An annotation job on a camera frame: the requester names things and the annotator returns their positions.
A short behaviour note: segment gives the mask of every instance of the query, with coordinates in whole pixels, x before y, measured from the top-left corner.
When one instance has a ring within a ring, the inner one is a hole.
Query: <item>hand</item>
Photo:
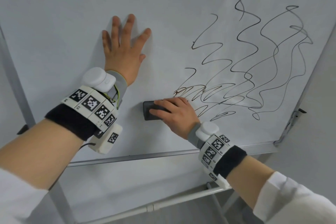
[[[121,33],[119,42],[120,19],[118,16],[112,18],[111,38],[106,30],[103,30],[103,48],[105,54],[105,71],[113,70],[120,73],[130,86],[137,78],[141,62],[146,55],[141,54],[141,50],[150,37],[150,28],[138,37],[133,47],[131,47],[131,31],[135,21],[134,14],[128,16],[127,22]]]
[[[191,104],[185,98],[168,98],[164,100],[155,100],[154,104],[166,108],[169,112],[163,110],[150,109],[149,112],[158,116],[171,129],[172,132],[187,139],[192,128],[200,123],[197,114]]]

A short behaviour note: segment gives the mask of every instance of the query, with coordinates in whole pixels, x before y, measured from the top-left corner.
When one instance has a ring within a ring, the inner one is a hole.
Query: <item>black wristband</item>
[[[246,151],[236,145],[232,146],[217,162],[213,173],[215,175],[220,174],[226,179],[229,173],[238,166],[246,156]]]
[[[56,106],[45,118],[68,129],[83,141],[93,136],[97,130],[95,124],[65,104]]]

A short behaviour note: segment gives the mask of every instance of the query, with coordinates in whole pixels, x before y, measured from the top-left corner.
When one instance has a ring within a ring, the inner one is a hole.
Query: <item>black cable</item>
[[[95,144],[95,143],[86,143],[86,144],[83,144],[83,145],[79,148],[79,150],[82,149],[84,146],[87,146],[87,145],[96,145],[96,144]]]

